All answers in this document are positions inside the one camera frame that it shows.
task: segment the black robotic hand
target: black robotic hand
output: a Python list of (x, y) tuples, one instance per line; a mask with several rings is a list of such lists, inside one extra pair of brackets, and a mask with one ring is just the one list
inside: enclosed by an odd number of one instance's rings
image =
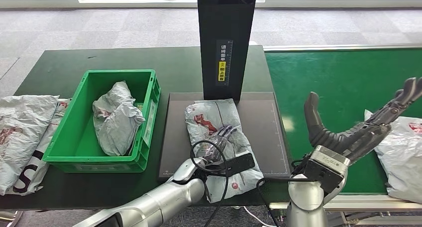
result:
[(309, 141), (312, 147), (322, 145), (347, 157), (352, 165), (374, 149), (391, 131), (390, 123), (421, 96), (422, 78), (409, 78), (404, 88), (396, 91), (395, 98), (368, 120), (344, 132), (333, 133), (322, 124), (318, 113), (318, 94), (311, 92), (304, 105)]

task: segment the green plastic crate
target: green plastic crate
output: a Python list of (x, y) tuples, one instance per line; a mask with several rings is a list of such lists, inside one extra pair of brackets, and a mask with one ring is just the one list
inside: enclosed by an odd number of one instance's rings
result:
[[(136, 99), (135, 106), (146, 119), (135, 135), (128, 156), (107, 156), (94, 130), (92, 103), (116, 82), (126, 81)], [(155, 71), (89, 70), (44, 153), (43, 160), (64, 172), (126, 173), (145, 170), (161, 89)]]

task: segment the crumpled plastic bag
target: crumpled plastic bag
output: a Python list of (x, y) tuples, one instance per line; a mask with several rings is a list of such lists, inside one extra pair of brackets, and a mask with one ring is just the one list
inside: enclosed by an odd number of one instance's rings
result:
[(45, 133), (58, 96), (0, 99), (0, 195), (18, 180)]
[[(365, 110), (365, 120), (372, 113)], [(375, 147), (388, 177), (388, 195), (422, 204), (422, 119), (398, 117)]]
[(42, 136), (36, 150), (32, 154), (31, 159), (20, 174), (19, 179), (16, 181), (13, 188), (10, 188), (6, 194), (26, 196), (31, 193), (35, 193), (42, 188), (39, 184), (44, 179), (49, 166), (47, 162), (42, 160), (42, 156), (50, 144), (69, 103), (70, 99), (58, 100), (56, 111), (54, 112), (50, 125), (48, 125), (47, 130)]
[(115, 83), (110, 91), (94, 101), (95, 133), (105, 154), (122, 156), (132, 146), (139, 126), (145, 121), (134, 102), (125, 81)]
[[(195, 104), (186, 108), (185, 121), (191, 145), (200, 140), (209, 139), (222, 127), (232, 125), (233, 128), (237, 128), (237, 131), (233, 132), (228, 139), (223, 151), (225, 158), (230, 159), (247, 153), (253, 155), (249, 141), (242, 132), (239, 114), (233, 99), (195, 101)], [(199, 145), (195, 147), (195, 154), (199, 148)], [(253, 158), (254, 168), (229, 177), (225, 199), (255, 189), (258, 180), (264, 177), (254, 155)], [(206, 185), (210, 193), (208, 201), (210, 203), (220, 201), (225, 187), (225, 177), (208, 176)]]

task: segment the package with red print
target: package with red print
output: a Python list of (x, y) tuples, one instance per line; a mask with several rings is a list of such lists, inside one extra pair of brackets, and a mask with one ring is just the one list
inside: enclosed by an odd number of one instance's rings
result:
[(18, 180), (45, 133), (58, 96), (0, 99), (0, 195)]
[[(371, 113), (365, 110), (365, 119)], [(375, 147), (388, 177), (391, 197), (422, 203), (422, 118), (400, 116)]]
[[(242, 132), (239, 114), (233, 99), (196, 101), (195, 104), (186, 108), (185, 121), (191, 145), (201, 140), (212, 141), (214, 138), (218, 138), (218, 131), (224, 129), (230, 132), (230, 135), (226, 135), (228, 140), (225, 142), (226, 145), (223, 150), (226, 159), (246, 153), (252, 153), (253, 155), (249, 141)], [(207, 155), (203, 147), (203, 145), (199, 144), (195, 147), (194, 153), (197, 156), (203, 156), (201, 153)], [(218, 153), (212, 153), (207, 156), (207, 159), (211, 161), (218, 158)], [(225, 199), (255, 189), (256, 183), (261, 178), (263, 178), (263, 175), (255, 160), (254, 168), (229, 177)], [(225, 177), (208, 176), (206, 185), (210, 193), (208, 201), (211, 203), (220, 201), (225, 187)]]

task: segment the wire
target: wire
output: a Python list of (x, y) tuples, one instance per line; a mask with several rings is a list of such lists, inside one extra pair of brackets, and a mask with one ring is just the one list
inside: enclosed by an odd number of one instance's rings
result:
[(276, 227), (279, 227), (276, 218), (274, 217), (271, 209), (270, 209), (270, 204), (265, 200), (264, 195), (261, 192), (261, 189), (259, 189), (259, 184), (261, 184), (261, 182), (264, 182), (265, 178), (260, 179), (257, 183), (256, 183), (256, 189), (258, 189), (258, 194), (261, 197), (262, 201), (264, 202), (265, 207), (267, 207), (268, 213), (270, 214), (271, 218), (273, 219), (273, 222), (275, 224)]
[[(195, 161), (194, 161), (194, 158), (195, 158), (195, 153), (194, 153), (194, 148), (198, 145), (198, 144), (201, 144), (201, 143), (208, 143), (208, 144), (211, 144), (213, 147), (215, 147), (216, 149), (217, 149), (217, 151), (220, 153), (220, 155), (221, 155), (221, 157), (222, 157), (222, 159), (223, 159), (223, 162), (224, 162), (224, 168), (222, 168), (222, 169), (220, 169), (220, 170), (209, 170), (209, 169), (207, 169), (207, 168), (204, 168), (204, 167), (202, 167), (202, 166), (200, 166), (200, 165), (198, 165)], [(211, 223), (211, 221), (213, 220), (213, 218), (215, 217), (215, 215), (217, 214), (217, 211), (220, 209), (220, 206), (221, 206), (221, 202), (224, 200), (224, 198), (225, 198), (225, 196), (226, 196), (226, 194), (227, 194), (227, 189), (228, 189), (228, 167), (227, 167), (227, 160), (226, 160), (226, 158), (225, 158), (225, 156), (224, 156), (224, 154), (223, 154), (223, 151), (215, 144), (215, 143), (213, 143), (213, 142), (211, 142), (211, 141), (208, 141), (208, 140), (201, 140), (201, 141), (198, 141), (198, 142), (196, 142), (193, 146), (192, 146), (192, 148), (191, 148), (191, 160), (192, 160), (192, 162), (193, 162), (193, 164), (198, 168), (198, 169), (200, 169), (200, 170), (202, 170), (202, 171), (205, 171), (205, 172), (215, 172), (215, 171), (221, 171), (221, 170), (225, 170), (225, 187), (224, 187), (224, 191), (223, 191), (223, 195), (221, 196), (221, 200), (220, 200), (220, 202), (218, 203), (218, 205), (217, 205), (217, 207), (215, 208), (215, 210), (214, 210), (214, 212), (211, 214), (211, 216), (210, 216), (210, 218), (208, 219), (208, 221), (207, 221), (207, 223), (205, 223), (205, 226), (204, 227), (207, 227), (208, 225), (210, 225), (210, 223)]]
[(268, 224), (266, 224), (266, 223), (264, 223), (262, 220), (260, 220), (258, 217), (256, 217), (254, 214), (252, 214), (247, 208), (246, 208), (246, 206), (244, 206), (243, 207), (245, 210), (246, 210), (246, 212), (248, 212), (248, 214), (250, 215), (250, 216), (252, 216), (252, 217), (254, 217), (257, 221), (259, 221), (262, 225), (264, 225), (264, 226), (266, 226), (266, 227), (276, 227), (276, 226), (271, 226), (271, 225), (268, 225)]
[(303, 161), (303, 159), (300, 159), (300, 160), (294, 160), (294, 161), (292, 161), (292, 163), (290, 163), (290, 165), (291, 165), (293, 168), (296, 168), (296, 167), (297, 167), (296, 163), (298, 163), (298, 162), (302, 162), (302, 161)]

